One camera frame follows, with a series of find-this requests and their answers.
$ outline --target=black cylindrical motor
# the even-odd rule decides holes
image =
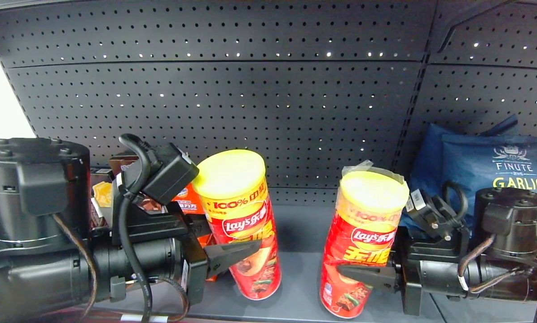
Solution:
[[[0,255],[75,248],[50,215],[59,214],[86,237],[89,195],[85,146],[60,139],[0,139]]]
[[[514,268],[514,262],[489,260],[486,256],[468,264],[464,277],[470,286],[476,286]],[[492,298],[505,301],[537,301],[537,275],[517,275],[506,278],[480,294],[466,293],[458,284],[456,264],[422,260],[422,289],[424,292],[461,298]]]
[[[94,237],[91,246],[99,269],[96,301],[123,299],[124,281],[132,280],[133,274],[125,252],[111,244],[108,232]],[[133,248],[149,278],[180,278],[182,251],[175,239],[137,243]],[[76,249],[0,259],[0,276],[0,323],[76,306],[91,294],[89,268]]]
[[[537,193],[519,188],[484,188],[476,192],[475,242],[496,234],[489,256],[527,257],[537,252]]]

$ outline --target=blue snack bag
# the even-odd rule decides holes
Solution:
[[[468,198],[466,222],[474,223],[475,193],[482,188],[537,192],[537,137],[442,135],[443,178],[458,183]]]
[[[492,127],[488,131],[482,132],[482,136],[517,134],[518,118],[515,114],[511,115],[501,123]],[[421,189],[430,196],[440,196],[443,182],[447,180],[443,176],[443,145],[442,135],[453,135],[454,131],[444,129],[434,123],[428,125],[428,130],[424,136],[424,141],[414,160],[410,177],[408,178],[408,187],[411,192]],[[408,217],[406,212],[403,213],[399,225],[418,228],[416,223]]]

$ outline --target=logo emblem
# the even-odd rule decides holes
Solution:
[[[496,153],[496,156],[493,158],[496,159],[530,160],[526,158],[526,150],[517,146],[500,146],[499,148],[494,148],[494,153]]]
[[[263,201],[260,209],[249,216],[225,219],[223,220],[223,230],[231,237],[248,237],[263,227],[267,219],[268,208],[267,202]]]
[[[352,242],[362,250],[381,251],[392,245],[396,227],[386,226],[384,232],[374,232],[357,227],[352,231]]]
[[[189,190],[187,188],[183,188],[182,191],[180,191],[179,194],[176,195],[176,197],[185,197],[189,193]]]

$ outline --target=gray shelf surface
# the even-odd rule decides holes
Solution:
[[[363,313],[356,319],[339,319],[320,303],[318,288],[322,249],[334,214],[333,207],[274,206],[277,237],[283,273],[277,292],[264,301],[250,301],[238,291],[232,276],[220,276],[207,283],[202,303],[191,307],[190,317],[236,321],[297,321],[397,323],[443,322],[431,297],[422,301],[422,316],[412,317],[402,312],[400,294],[375,291]],[[152,287],[155,313],[175,313],[180,310],[178,295],[166,284]],[[98,303],[97,308],[142,311],[139,290],[129,292],[124,301]]]
[[[492,299],[449,301],[446,296],[432,295],[447,323],[530,323],[537,302],[521,303]]]
[[[201,319],[225,319],[237,321],[296,321],[396,323],[443,322],[432,299],[423,297],[421,317],[404,315],[400,294],[374,291],[363,313],[356,319],[339,319],[330,314],[320,303],[320,263],[322,255],[316,252],[281,252],[282,284],[277,292],[264,301],[250,301],[240,294],[232,276],[223,275],[205,286],[202,303],[192,306],[190,317]],[[175,313],[180,301],[173,288],[166,284],[153,286],[153,311]],[[97,308],[112,310],[143,309],[139,290],[127,294],[119,303],[102,302]]]

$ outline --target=lay's logo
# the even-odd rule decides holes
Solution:
[[[394,240],[396,231],[378,233],[357,227],[352,231],[352,241],[357,245],[389,245]]]
[[[255,213],[242,218],[225,219],[223,230],[231,237],[247,237],[256,233],[266,222],[267,202],[263,201],[262,207]]]
[[[180,193],[177,194],[176,197],[183,198],[183,197],[187,196],[188,194],[189,194],[189,189],[188,188],[183,188],[183,190],[180,191]]]

